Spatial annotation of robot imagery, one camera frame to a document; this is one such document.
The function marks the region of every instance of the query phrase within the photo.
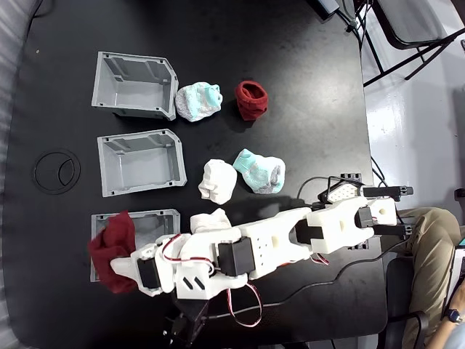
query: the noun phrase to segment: gray storage bin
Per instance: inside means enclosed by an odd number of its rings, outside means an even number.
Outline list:
[[[108,218],[116,215],[117,213],[93,214],[92,238],[95,238],[107,226]],[[130,212],[129,216],[132,218],[136,230],[136,249],[140,249],[146,244],[154,243],[160,236],[181,233],[181,216],[175,209]],[[92,259],[90,281],[99,281]]]
[[[99,52],[92,106],[119,116],[174,120],[178,84],[166,58]]]
[[[182,144],[169,129],[97,138],[104,197],[183,186]]]

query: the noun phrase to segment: red cloth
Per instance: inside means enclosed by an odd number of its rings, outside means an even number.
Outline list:
[[[110,217],[108,226],[87,245],[100,281],[113,293],[130,292],[136,281],[113,271],[110,261],[136,250],[135,228],[127,211]]]
[[[268,106],[268,94],[258,82],[242,81],[235,88],[239,112],[246,121],[257,120]]]

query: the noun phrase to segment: gray floor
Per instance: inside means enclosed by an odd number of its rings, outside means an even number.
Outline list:
[[[463,28],[450,0],[428,0],[448,33]],[[389,45],[373,12],[368,30],[384,67],[409,57]],[[450,210],[461,224],[464,214],[453,191],[465,176],[465,53],[460,39],[410,81],[403,78],[421,61],[365,89],[371,154],[393,185],[410,185],[415,195],[403,198],[400,209],[438,206]],[[364,81],[378,71],[366,43],[362,50]],[[377,336],[336,340],[336,349],[374,349]],[[310,343],[311,349],[332,349],[331,342]]]

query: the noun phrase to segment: wristwatch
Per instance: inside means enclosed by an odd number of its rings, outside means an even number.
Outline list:
[[[450,322],[453,322],[456,325],[459,325],[462,322],[462,317],[457,309],[447,309],[444,312],[444,316],[446,316]]]

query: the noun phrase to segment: black table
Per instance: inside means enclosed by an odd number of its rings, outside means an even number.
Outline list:
[[[57,1],[33,21],[25,45],[12,120],[4,195],[3,266],[12,328],[37,348],[156,346],[167,294],[114,295],[89,282],[91,214],[175,208],[188,231],[189,217],[213,212],[197,186],[209,159],[232,163],[243,148],[286,163],[278,195],[251,193],[240,178],[223,208],[233,225],[269,217],[292,206],[299,185],[314,175],[360,172],[371,181],[363,84],[357,40],[335,17],[322,23],[304,0]],[[91,108],[98,51],[168,58],[180,86],[219,84],[217,115],[191,124],[120,118]],[[254,124],[240,119],[234,88],[259,81],[269,110]],[[96,138],[170,128],[184,148],[188,182],[103,198]],[[60,195],[33,184],[34,161],[64,148],[81,163],[76,186]],[[306,190],[315,194],[326,184]],[[298,287],[331,280],[351,260],[375,257],[343,249],[329,268],[299,262],[256,282],[264,302],[282,300]],[[235,308],[253,305],[234,293]],[[224,292],[211,312],[226,311]],[[349,269],[333,286],[315,287],[287,305],[268,308],[262,323],[245,329],[231,318],[210,321],[199,345],[292,342],[380,332],[386,323],[381,262]]]

